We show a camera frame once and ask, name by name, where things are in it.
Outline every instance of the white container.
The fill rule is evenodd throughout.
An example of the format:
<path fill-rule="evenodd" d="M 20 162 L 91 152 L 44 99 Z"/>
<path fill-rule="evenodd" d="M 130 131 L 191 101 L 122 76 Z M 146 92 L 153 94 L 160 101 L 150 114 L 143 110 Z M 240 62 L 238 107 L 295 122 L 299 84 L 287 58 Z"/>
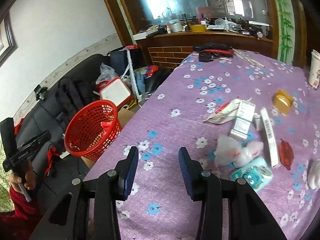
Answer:
<path fill-rule="evenodd" d="M 311 68 L 308 82 L 312 87 L 317 89 L 320 82 L 320 53 L 313 50 L 311 55 Z"/>
<path fill-rule="evenodd" d="M 172 32 L 177 33 L 182 31 L 180 20 L 171 20 L 168 23 Z"/>

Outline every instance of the purple tablecloth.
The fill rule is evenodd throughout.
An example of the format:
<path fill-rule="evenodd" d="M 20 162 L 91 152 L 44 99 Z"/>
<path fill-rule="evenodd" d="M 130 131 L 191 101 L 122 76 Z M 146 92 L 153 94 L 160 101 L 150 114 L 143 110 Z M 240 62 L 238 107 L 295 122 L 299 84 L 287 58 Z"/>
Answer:
<path fill-rule="evenodd" d="M 273 169 L 274 179 L 258 195 L 288 239 L 299 239 L 320 207 L 320 193 L 306 183 L 309 161 L 319 157 L 319 92 L 309 89 L 302 69 L 247 52 L 265 68 L 233 61 L 199 63 L 189 56 L 157 89 L 86 176 L 97 178 L 124 159 L 130 146 L 141 154 L 132 194 L 117 202 L 121 237 L 132 239 L 194 239 L 201 203 L 187 195 L 178 164 L 178 150 L 186 147 L 191 158 L 220 178 L 228 179 L 235 168 L 215 169 L 213 156 L 219 134 L 229 134 L 233 122 L 203 122 L 224 103 L 252 98 L 256 112 L 268 109 L 277 143 L 290 143 L 294 160 L 291 171 Z M 271 98 L 284 89 L 295 99 L 287 115 L 273 108 Z M 249 139 L 261 140 L 253 125 Z M 224 208 L 223 239 L 228 238 Z"/>

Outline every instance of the white wall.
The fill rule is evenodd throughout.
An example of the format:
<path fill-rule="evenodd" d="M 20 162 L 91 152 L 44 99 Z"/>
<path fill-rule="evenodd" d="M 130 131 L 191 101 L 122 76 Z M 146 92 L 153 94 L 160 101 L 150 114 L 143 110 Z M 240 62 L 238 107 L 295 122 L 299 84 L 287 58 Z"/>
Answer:
<path fill-rule="evenodd" d="M 0 67 L 0 121 L 67 59 L 116 33 L 103 0 L 16 0 L 10 19 L 18 47 Z"/>

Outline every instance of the red basket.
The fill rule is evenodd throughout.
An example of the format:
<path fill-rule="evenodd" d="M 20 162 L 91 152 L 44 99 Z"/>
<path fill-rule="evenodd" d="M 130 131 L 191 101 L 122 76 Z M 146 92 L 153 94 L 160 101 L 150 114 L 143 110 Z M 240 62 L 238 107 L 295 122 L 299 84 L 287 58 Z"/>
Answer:
<path fill-rule="evenodd" d="M 105 131 L 101 122 L 107 122 Z M 66 150 L 96 162 L 121 131 L 114 103 L 98 100 L 82 108 L 69 123 L 64 138 Z"/>

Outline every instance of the blue tissue package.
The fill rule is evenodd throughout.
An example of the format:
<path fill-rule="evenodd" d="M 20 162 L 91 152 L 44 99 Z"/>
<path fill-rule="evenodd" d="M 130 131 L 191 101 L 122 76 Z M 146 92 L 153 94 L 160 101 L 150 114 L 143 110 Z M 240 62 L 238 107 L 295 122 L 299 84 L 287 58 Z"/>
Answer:
<path fill-rule="evenodd" d="M 273 179 L 273 174 L 264 158 L 259 156 L 230 175 L 232 181 L 238 178 L 245 179 L 258 192 Z"/>

